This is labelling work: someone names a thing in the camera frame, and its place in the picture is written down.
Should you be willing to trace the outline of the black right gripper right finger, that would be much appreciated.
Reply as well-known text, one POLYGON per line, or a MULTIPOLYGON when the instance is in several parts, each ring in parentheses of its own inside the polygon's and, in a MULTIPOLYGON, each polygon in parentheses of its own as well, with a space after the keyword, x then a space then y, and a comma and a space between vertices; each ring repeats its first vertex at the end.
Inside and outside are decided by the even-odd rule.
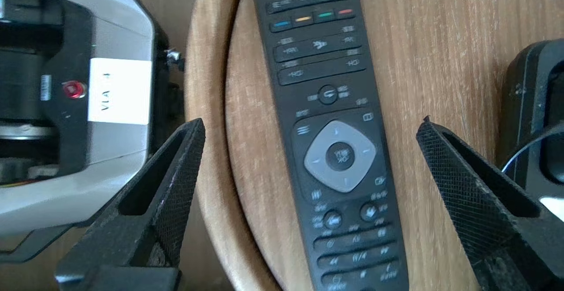
POLYGON ((449 129, 417 134, 482 291, 561 291, 563 222, 449 129))

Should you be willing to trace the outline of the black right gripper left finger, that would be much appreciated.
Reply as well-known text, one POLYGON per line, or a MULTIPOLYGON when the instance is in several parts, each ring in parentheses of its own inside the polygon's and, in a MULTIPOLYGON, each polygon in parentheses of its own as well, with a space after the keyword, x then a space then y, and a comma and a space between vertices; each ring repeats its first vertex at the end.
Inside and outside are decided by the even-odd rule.
POLYGON ((109 201, 55 271, 61 291, 177 291, 205 145, 191 120, 109 201))

